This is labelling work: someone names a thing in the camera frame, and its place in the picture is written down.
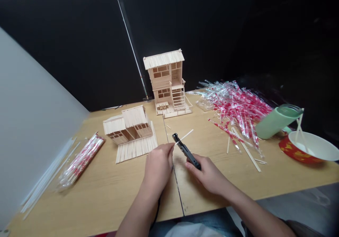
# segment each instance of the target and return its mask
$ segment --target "hand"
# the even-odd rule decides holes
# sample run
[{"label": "hand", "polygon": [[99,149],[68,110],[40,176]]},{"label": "hand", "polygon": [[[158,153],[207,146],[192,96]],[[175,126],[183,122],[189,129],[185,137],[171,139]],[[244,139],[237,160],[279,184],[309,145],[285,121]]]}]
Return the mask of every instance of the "hand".
[{"label": "hand", "polygon": [[207,157],[193,154],[194,158],[200,163],[201,171],[194,167],[188,161],[185,163],[186,168],[197,178],[197,180],[211,193],[224,195],[225,187],[231,183],[213,164],[212,160]]},{"label": "hand", "polygon": [[146,158],[142,187],[158,199],[165,188],[173,168],[174,143],[162,144],[152,150]]}]

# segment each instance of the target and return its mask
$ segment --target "mint green mug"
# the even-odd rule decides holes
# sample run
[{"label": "mint green mug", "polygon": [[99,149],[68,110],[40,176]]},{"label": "mint green mug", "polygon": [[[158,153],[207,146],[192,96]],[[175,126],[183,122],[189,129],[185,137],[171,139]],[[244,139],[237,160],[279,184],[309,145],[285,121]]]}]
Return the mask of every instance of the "mint green mug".
[{"label": "mint green mug", "polygon": [[303,110],[295,105],[284,104],[275,108],[255,126],[258,137],[261,139],[271,138],[298,119],[302,113]]}]

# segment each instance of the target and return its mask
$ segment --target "white wall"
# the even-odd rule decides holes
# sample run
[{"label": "white wall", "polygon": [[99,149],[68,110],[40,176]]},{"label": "white wall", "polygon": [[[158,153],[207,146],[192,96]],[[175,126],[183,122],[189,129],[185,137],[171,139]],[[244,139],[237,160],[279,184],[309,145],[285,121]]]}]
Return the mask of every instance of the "white wall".
[{"label": "white wall", "polygon": [[0,28],[0,229],[88,114]]}]

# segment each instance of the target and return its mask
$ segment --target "red bowl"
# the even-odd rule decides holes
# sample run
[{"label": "red bowl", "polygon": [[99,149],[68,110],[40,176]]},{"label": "red bowl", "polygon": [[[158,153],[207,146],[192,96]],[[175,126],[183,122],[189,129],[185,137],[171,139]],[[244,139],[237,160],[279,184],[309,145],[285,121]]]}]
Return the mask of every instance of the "red bowl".
[{"label": "red bowl", "polygon": [[[336,161],[339,159],[339,150],[330,142],[307,132],[304,132],[304,136],[309,154],[306,153],[303,144],[295,142],[295,131],[286,136],[279,143],[279,147],[287,156],[305,164],[317,164],[324,161]],[[300,135],[298,140],[301,142],[303,141]]]}]

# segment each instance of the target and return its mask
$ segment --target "red and white wrapper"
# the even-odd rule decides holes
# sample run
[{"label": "red and white wrapper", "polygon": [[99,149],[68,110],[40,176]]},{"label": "red and white wrapper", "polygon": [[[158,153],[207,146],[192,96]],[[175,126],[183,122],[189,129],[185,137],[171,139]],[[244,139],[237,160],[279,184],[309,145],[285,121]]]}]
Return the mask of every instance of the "red and white wrapper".
[{"label": "red and white wrapper", "polygon": [[60,175],[57,188],[58,191],[63,191],[74,184],[104,142],[105,139],[98,136],[97,133],[93,135],[85,147],[76,155],[73,161]]},{"label": "red and white wrapper", "polygon": [[199,88],[201,89],[199,91],[188,92],[202,96],[202,99],[196,102],[199,107],[205,111],[213,109],[222,125],[214,124],[228,133],[232,139],[235,137],[230,133],[227,125],[230,123],[238,126],[244,141],[250,141],[263,157],[254,122],[260,122],[273,109],[250,90],[240,88],[236,81],[211,83],[205,80],[199,83],[205,87]]}]

